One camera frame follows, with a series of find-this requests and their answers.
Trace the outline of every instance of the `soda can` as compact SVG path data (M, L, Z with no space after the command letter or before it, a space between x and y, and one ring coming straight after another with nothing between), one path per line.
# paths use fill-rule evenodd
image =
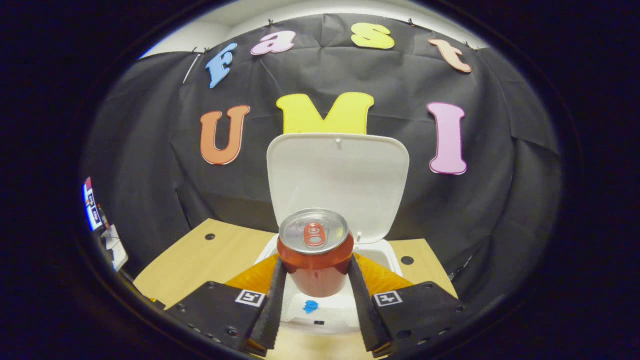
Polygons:
M353 236L346 220L327 209L304 209L280 225L278 253L302 293L329 297L345 285Z

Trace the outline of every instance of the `orange letter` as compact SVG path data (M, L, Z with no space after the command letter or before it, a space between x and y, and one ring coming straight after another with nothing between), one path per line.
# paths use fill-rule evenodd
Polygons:
M440 50L440 54L442 54L444 60L454 69L462 72L471 72L471 66L460 61L460 58L458 57L458 55L462 55L462 51L451 46L445 40L431 39L429 40L429 43L438 47L438 50Z
M247 105L235 106L227 111L227 116L231 119L229 127L229 144L224 150L216 147L216 128L218 121L222 118L220 111L212 111L202 115L202 135L200 137L200 152L203 159L211 165L226 165L234 161L240 153L242 145L242 128L244 116L251 108Z

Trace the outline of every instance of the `blue blob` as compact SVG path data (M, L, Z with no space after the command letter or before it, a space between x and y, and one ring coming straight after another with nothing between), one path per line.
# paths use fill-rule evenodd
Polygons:
M222 79L225 78L229 74L229 68L226 68L225 65L230 65L234 59L233 54L230 51L233 51L238 44L232 43L229 44L224 50L220 51L220 54L217 54L205 68L209 69L209 73L211 74L211 84L209 84L209 88L214 88Z
M307 301L307 304L305 305L305 308L303 310L306 311L307 314L310 314L317 309L318 309L318 303L313 300L309 300Z

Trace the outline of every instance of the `letter m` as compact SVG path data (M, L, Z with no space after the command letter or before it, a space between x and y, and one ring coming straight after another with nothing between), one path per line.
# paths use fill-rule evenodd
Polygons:
M305 94L286 95L276 102L284 113L285 134L343 133L367 134L367 115L373 97L361 92L346 92L333 104L323 119Z

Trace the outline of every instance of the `foam letter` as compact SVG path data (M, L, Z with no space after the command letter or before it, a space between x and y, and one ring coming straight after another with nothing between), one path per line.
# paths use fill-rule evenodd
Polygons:
M220 51L220 54L217 54L207 64L206 68L209 69L209 72L211 73L211 84L209 84L209 88L213 89L229 73L229 69L226 68L225 65L229 65L233 61L234 56L230 51L234 50L236 47L238 47L238 44L236 43L229 44L229 46Z
M251 49L253 55L264 55L266 53L284 53L294 46L293 38L296 33L293 31L281 31L273 33L260 39L260 43Z
M286 95L276 102L284 113L285 134L343 133L367 134L367 115L373 96L362 92L346 92L333 104L323 120L305 94Z
M465 116L461 108L442 102L432 102L427 109L436 117L438 148L429 168L436 174L462 175L467 163L462 160L462 132L460 120Z
M451 46L445 40L431 39L429 40L429 43L438 47L438 50L440 50L440 54L442 54L444 60L454 69L462 72L471 72L471 66L460 61L460 58L458 57L458 55L462 55L462 51Z
M240 153L242 145L242 129L244 116L251 108L247 105L235 106L227 111L227 116L231 119L229 127L229 144L224 150L216 147L216 128L218 121L222 118L220 111L212 111L202 115L202 135L200 137L200 152L203 159L212 165L226 165L234 161Z
M355 35L351 40L360 47L373 47L375 49L391 49L396 42L389 36L391 31L382 25L359 22L351 27Z

